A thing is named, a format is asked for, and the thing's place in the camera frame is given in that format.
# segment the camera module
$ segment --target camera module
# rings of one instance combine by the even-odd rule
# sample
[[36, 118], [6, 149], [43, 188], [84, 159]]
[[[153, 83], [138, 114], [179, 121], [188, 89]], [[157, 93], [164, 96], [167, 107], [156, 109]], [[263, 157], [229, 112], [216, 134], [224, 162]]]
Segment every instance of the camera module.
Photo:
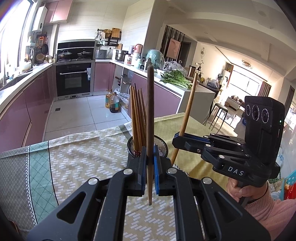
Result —
[[263, 123], [267, 123], [269, 120], [269, 113], [267, 109], [262, 110], [262, 115], [261, 115]]
[[259, 107], [257, 105], [253, 105], [252, 107], [252, 117], [256, 121], [259, 119]]
[[251, 108], [249, 105], [246, 106], [246, 114], [250, 115], [251, 114]]

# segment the built-in oven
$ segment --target built-in oven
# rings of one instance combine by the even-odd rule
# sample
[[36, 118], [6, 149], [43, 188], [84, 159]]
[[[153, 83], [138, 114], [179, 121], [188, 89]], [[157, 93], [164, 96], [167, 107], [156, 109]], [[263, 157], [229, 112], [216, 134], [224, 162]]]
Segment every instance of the built-in oven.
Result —
[[95, 61], [57, 64], [56, 100], [90, 96], [94, 92]]

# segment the green leafy vegetable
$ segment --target green leafy vegetable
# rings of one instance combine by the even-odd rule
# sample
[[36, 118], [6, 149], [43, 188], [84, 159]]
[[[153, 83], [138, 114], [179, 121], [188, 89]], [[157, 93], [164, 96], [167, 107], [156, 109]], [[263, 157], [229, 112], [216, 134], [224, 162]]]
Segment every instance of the green leafy vegetable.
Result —
[[161, 81], [164, 83], [180, 86], [188, 90], [192, 87], [192, 83], [187, 80], [179, 70], [171, 70], [170, 72], [165, 72], [160, 75], [162, 77]]

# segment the tablecloth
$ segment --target tablecloth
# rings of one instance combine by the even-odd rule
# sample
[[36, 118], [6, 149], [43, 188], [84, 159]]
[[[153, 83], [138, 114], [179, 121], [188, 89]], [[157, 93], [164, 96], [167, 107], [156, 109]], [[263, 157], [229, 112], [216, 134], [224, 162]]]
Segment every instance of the tablecloth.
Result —
[[[155, 134], [173, 152], [172, 138], [182, 125], [184, 113], [155, 119]], [[210, 133], [189, 118], [186, 132]], [[72, 134], [0, 154], [0, 206], [25, 237], [28, 231], [91, 177], [110, 178], [124, 169], [131, 137], [131, 123], [101, 131]], [[179, 151], [176, 167], [190, 177], [211, 177], [225, 189], [227, 177], [215, 173], [199, 154]], [[128, 197], [123, 240], [175, 240], [172, 197], [159, 197], [153, 204], [143, 197]]]

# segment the human hand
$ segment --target human hand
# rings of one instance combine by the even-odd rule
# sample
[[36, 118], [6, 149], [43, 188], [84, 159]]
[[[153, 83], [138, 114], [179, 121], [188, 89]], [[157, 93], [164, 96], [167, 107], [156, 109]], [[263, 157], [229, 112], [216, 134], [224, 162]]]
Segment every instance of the human hand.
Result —
[[238, 181], [232, 178], [228, 178], [228, 183], [226, 185], [227, 193], [237, 202], [241, 197], [251, 197], [252, 199], [261, 198], [266, 190], [267, 190], [267, 182], [260, 188], [256, 188], [253, 186], [245, 186], [243, 188], [239, 188], [237, 186]]

